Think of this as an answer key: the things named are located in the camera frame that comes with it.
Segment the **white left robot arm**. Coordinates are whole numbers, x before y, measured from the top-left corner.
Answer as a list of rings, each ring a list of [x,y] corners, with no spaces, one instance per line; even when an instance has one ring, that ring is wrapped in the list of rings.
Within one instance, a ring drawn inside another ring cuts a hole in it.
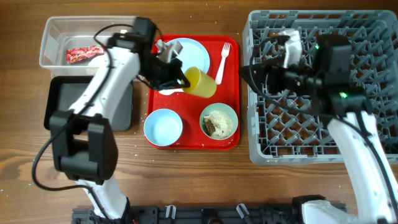
[[[148,18],[137,17],[130,27],[108,39],[103,46],[108,61],[76,102],[49,121],[55,168],[84,189],[96,216],[120,223],[127,220],[129,201],[114,177],[118,147],[111,120],[121,98],[136,78],[152,90],[190,85],[177,58],[179,42],[155,40],[158,28]]]

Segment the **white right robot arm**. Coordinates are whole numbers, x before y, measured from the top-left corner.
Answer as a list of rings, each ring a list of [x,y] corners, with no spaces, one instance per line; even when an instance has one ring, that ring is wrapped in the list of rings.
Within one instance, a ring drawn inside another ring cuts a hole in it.
[[[343,156],[353,186],[358,216],[354,217],[319,195],[293,199],[292,214],[299,223],[396,223],[397,181],[377,132],[376,118],[366,92],[349,83],[352,47],[343,35],[317,38],[311,70],[299,67],[302,44],[297,30],[274,37],[285,56],[269,62],[249,62],[239,73],[258,95],[290,90],[311,98],[311,115],[319,117]]]

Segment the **yellow plastic cup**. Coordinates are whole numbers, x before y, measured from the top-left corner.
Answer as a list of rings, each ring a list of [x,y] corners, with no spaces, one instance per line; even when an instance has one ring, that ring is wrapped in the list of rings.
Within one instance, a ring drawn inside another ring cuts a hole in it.
[[[190,82],[189,87],[182,88],[185,93],[202,98],[210,98],[215,94],[217,88],[215,80],[199,68],[190,67],[184,75]]]

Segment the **green bowl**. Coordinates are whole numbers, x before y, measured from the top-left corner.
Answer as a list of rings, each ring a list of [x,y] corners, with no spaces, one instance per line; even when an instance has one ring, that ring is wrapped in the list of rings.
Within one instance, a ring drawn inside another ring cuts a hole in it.
[[[216,111],[216,110],[225,112],[225,113],[230,117],[230,119],[232,120],[233,130],[232,130],[232,133],[230,134],[230,136],[228,136],[228,137],[225,138],[225,139],[214,139],[214,140],[218,140],[218,141],[220,141],[220,140],[226,140],[226,139],[230,138],[233,134],[235,134],[235,133],[237,132],[237,130],[238,130],[238,124],[239,124],[239,119],[238,119],[237,113],[236,113],[235,110],[232,109],[232,107],[230,107],[229,105],[224,104],[224,103],[213,103],[213,104],[207,106],[207,107],[201,112],[201,115],[200,115],[200,127],[201,127],[201,130],[205,133],[205,135],[208,136],[208,135],[206,134],[205,130],[204,130],[204,127],[203,127],[203,117],[204,117],[205,115],[207,115],[207,114],[210,114],[212,111]]]

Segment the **rice and food leftovers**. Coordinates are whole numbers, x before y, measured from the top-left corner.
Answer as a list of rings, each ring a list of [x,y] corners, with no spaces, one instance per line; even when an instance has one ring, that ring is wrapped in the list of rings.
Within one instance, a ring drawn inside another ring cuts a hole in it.
[[[225,139],[232,133],[233,124],[230,117],[222,111],[212,111],[203,117],[206,134],[213,139]]]

